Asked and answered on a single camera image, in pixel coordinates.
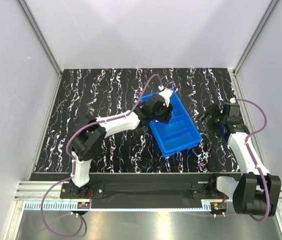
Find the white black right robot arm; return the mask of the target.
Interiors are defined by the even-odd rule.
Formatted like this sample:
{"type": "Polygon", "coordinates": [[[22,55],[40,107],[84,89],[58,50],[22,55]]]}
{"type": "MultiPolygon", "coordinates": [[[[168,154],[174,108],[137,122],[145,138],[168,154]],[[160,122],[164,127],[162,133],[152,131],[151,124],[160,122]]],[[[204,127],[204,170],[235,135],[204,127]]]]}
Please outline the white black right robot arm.
{"type": "Polygon", "coordinates": [[[207,121],[207,126],[225,140],[241,170],[239,180],[228,175],[214,175],[207,184],[208,189],[229,197],[237,214],[249,215],[258,222],[274,216],[282,182],[260,160],[251,142],[252,132],[241,118],[240,105],[226,103],[219,107],[213,103],[199,121],[207,121]]]}

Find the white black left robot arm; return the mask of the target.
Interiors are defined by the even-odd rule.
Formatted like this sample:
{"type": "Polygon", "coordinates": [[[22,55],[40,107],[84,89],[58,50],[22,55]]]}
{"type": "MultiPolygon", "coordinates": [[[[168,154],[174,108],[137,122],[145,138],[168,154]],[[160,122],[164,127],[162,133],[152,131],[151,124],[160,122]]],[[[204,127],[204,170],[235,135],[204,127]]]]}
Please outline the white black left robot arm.
{"type": "Polygon", "coordinates": [[[101,145],[107,137],[144,128],[151,121],[167,124],[172,116],[173,95],[172,90],[165,89],[137,103],[130,111],[108,117],[86,116],[85,125],[71,135],[66,145],[66,153],[72,158],[72,191],[78,195],[87,188],[92,159],[102,152],[101,145]]]}

